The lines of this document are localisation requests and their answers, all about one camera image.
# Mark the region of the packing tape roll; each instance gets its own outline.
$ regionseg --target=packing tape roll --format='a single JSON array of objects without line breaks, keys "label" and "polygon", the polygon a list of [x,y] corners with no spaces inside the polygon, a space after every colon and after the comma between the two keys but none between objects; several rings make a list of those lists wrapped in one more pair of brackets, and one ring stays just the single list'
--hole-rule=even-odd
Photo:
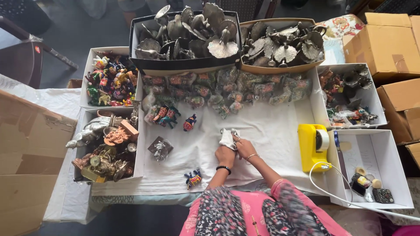
[{"label": "packing tape roll", "polygon": [[330,146],[330,137],[327,131],[323,129],[317,129],[316,132],[321,136],[321,147],[317,151],[326,151],[328,146]]}]

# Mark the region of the woman's right hand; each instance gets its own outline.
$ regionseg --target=woman's right hand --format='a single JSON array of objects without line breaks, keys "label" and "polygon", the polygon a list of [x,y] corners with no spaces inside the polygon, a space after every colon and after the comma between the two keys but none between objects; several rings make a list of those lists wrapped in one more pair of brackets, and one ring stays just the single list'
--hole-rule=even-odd
[{"label": "woman's right hand", "polygon": [[238,148],[240,159],[247,158],[251,156],[252,154],[257,154],[257,151],[255,150],[254,146],[249,140],[236,137],[233,134],[232,134],[232,137],[234,138],[234,141],[236,142],[236,147]]}]

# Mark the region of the woman's hand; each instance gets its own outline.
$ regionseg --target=woman's hand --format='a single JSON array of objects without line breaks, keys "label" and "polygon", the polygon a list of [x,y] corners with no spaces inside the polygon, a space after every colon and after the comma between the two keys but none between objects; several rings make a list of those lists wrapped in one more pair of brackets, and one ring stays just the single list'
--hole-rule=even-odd
[{"label": "woman's hand", "polygon": [[219,165],[225,165],[232,169],[235,161],[235,152],[232,149],[220,146],[214,154],[219,161]]},{"label": "woman's hand", "polygon": [[255,150],[254,146],[249,140],[246,139],[239,139],[235,135],[233,135],[234,141],[236,142],[236,147],[238,148],[239,158],[247,158],[252,154],[256,154],[257,151]]}]

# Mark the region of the floral cushion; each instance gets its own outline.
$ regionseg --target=floral cushion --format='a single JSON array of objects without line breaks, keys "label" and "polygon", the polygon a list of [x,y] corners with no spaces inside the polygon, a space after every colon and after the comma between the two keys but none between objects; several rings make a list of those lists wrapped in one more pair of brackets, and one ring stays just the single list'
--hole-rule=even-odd
[{"label": "floral cushion", "polygon": [[344,35],[356,35],[365,24],[355,15],[348,14],[317,23],[327,27],[324,40],[342,39]]}]

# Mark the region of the metal elephant figurine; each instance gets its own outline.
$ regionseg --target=metal elephant figurine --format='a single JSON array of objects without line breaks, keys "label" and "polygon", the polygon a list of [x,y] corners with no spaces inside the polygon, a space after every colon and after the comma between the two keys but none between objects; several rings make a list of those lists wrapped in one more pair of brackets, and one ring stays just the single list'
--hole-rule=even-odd
[{"label": "metal elephant figurine", "polygon": [[178,122],[176,122],[175,114],[181,116],[181,113],[179,113],[179,111],[175,107],[171,106],[168,109],[168,112],[166,113],[165,117],[160,119],[159,124],[163,127],[166,127],[166,124],[168,124],[170,128],[173,128],[171,122],[178,124]]}]

